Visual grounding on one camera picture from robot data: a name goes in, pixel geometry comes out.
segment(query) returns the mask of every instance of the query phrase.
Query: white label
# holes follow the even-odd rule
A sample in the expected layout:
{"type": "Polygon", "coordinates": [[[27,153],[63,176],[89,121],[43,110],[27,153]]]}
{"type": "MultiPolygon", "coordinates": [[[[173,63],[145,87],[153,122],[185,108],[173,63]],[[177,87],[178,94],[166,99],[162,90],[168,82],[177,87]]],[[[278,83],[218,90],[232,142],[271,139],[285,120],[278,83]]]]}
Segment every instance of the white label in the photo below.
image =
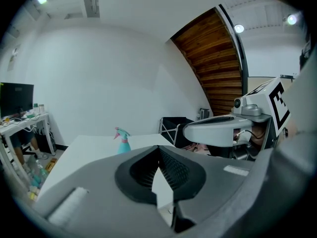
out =
{"type": "Polygon", "coordinates": [[[223,170],[225,170],[229,173],[233,173],[235,175],[243,176],[243,177],[246,177],[249,174],[249,171],[244,170],[244,169],[240,169],[237,167],[233,167],[233,166],[226,166],[223,168],[223,170]]]}

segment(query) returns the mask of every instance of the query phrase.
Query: spray bottle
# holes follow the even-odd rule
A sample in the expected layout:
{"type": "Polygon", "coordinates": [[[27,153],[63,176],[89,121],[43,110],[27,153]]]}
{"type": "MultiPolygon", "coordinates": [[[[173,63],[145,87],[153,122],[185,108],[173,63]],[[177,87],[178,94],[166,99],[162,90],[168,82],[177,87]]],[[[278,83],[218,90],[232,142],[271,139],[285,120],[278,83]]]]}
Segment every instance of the spray bottle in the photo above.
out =
{"type": "Polygon", "coordinates": [[[116,127],[115,129],[117,131],[117,134],[115,135],[114,139],[116,139],[118,136],[122,137],[122,140],[121,140],[121,143],[119,146],[119,150],[118,150],[118,154],[131,151],[131,147],[130,147],[129,142],[128,142],[128,136],[131,136],[131,135],[128,132],[126,132],[125,130],[120,129],[118,127],[116,127]]]}
{"type": "Polygon", "coordinates": [[[41,181],[42,181],[42,185],[43,185],[43,183],[45,182],[46,178],[49,176],[49,172],[43,168],[43,166],[41,165],[39,160],[36,160],[36,164],[38,165],[38,168],[40,170],[40,174],[42,176],[41,181]]]}

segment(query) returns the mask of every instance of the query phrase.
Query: plastic bottle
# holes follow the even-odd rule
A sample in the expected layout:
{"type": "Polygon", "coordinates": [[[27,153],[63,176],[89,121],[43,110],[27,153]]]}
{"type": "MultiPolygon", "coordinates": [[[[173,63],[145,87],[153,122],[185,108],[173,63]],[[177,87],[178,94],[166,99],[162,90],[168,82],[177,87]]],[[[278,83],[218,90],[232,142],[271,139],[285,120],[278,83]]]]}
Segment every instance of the plastic bottle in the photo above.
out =
{"type": "Polygon", "coordinates": [[[39,104],[39,113],[40,114],[44,114],[45,113],[44,104],[39,104]]]}
{"type": "Polygon", "coordinates": [[[39,105],[37,103],[34,103],[33,104],[33,112],[35,114],[38,114],[39,113],[39,105]]]}
{"type": "Polygon", "coordinates": [[[41,176],[42,176],[42,183],[46,180],[46,178],[49,176],[49,172],[47,172],[43,166],[40,164],[39,160],[36,160],[36,164],[38,165],[38,168],[40,170],[41,176]]]}
{"type": "Polygon", "coordinates": [[[42,180],[41,180],[40,177],[38,177],[38,176],[35,174],[34,170],[32,170],[31,174],[32,174],[33,179],[34,179],[38,184],[40,184],[42,180]]]}
{"type": "Polygon", "coordinates": [[[131,147],[128,142],[128,136],[131,136],[131,135],[128,132],[126,132],[124,129],[120,129],[118,127],[116,127],[115,129],[117,131],[117,134],[115,135],[114,139],[116,139],[118,136],[122,137],[121,143],[119,145],[118,154],[131,151],[131,147]]]}

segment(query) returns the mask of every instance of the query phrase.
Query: computer monitor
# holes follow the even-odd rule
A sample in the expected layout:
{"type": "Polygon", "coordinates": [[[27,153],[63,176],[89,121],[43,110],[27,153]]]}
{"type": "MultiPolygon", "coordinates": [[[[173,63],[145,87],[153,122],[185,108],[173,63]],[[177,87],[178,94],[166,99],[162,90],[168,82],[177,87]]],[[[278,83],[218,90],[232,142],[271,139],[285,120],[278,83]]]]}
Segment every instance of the computer monitor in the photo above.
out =
{"type": "Polygon", "coordinates": [[[33,109],[34,85],[0,83],[0,117],[33,109]]]}

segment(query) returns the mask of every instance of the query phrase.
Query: gray plastic surface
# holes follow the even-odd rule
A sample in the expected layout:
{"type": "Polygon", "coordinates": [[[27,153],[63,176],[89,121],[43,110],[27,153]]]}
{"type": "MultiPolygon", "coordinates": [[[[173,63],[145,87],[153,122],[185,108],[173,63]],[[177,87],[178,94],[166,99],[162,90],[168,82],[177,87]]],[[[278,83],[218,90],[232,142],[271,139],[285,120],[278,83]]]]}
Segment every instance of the gray plastic surface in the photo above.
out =
{"type": "Polygon", "coordinates": [[[271,117],[271,119],[267,121],[264,141],[263,141],[261,150],[275,147],[277,140],[278,138],[276,138],[276,135],[275,135],[273,118],[271,117]]]}
{"type": "Polygon", "coordinates": [[[117,187],[114,173],[124,161],[150,149],[145,147],[89,163],[52,187],[34,205],[47,217],[76,187],[89,190],[65,230],[79,237],[167,237],[174,234],[155,205],[136,203],[117,187]]]}
{"type": "Polygon", "coordinates": [[[256,237],[259,230],[269,229],[300,200],[309,182],[316,176],[316,152],[317,135],[312,133],[287,138],[274,149],[265,182],[244,218],[243,223],[248,228],[242,229],[241,237],[256,237]]]}
{"type": "Polygon", "coordinates": [[[269,120],[272,116],[269,116],[269,115],[265,115],[265,114],[262,114],[258,117],[254,117],[254,116],[245,116],[245,115],[240,115],[240,114],[233,114],[234,116],[237,116],[237,117],[241,117],[241,118],[244,118],[244,119],[248,119],[248,120],[251,120],[251,121],[254,121],[254,122],[265,122],[267,120],[269,120]]]}
{"type": "Polygon", "coordinates": [[[246,105],[241,108],[241,114],[244,116],[258,117],[262,114],[262,109],[257,105],[246,105]]]}
{"type": "Polygon", "coordinates": [[[174,149],[174,152],[197,162],[207,173],[207,180],[198,194],[189,200],[178,203],[183,217],[199,223],[211,216],[238,190],[245,176],[223,170],[226,166],[249,171],[254,162],[192,154],[189,151],[174,149]]]}
{"type": "Polygon", "coordinates": [[[241,119],[236,115],[225,115],[223,117],[233,117],[233,119],[224,122],[213,122],[213,119],[217,118],[215,117],[191,122],[184,127],[183,134],[192,142],[218,147],[231,147],[233,146],[233,130],[251,129],[253,125],[250,119],[241,119]]]}
{"type": "MultiPolygon", "coordinates": [[[[270,150],[259,154],[255,162],[200,155],[178,148],[166,148],[200,164],[207,173],[203,188],[193,199],[176,202],[181,217],[194,227],[183,237],[219,237],[223,235],[255,201],[265,177],[270,150]],[[247,176],[223,169],[232,166],[250,171],[247,176]]],[[[114,174],[126,160],[150,147],[108,157],[87,164],[48,190],[35,204],[35,210],[47,217],[76,187],[89,190],[73,218],[64,228],[80,237],[172,237],[174,231],[151,204],[136,203],[116,186],[114,174]]]]}

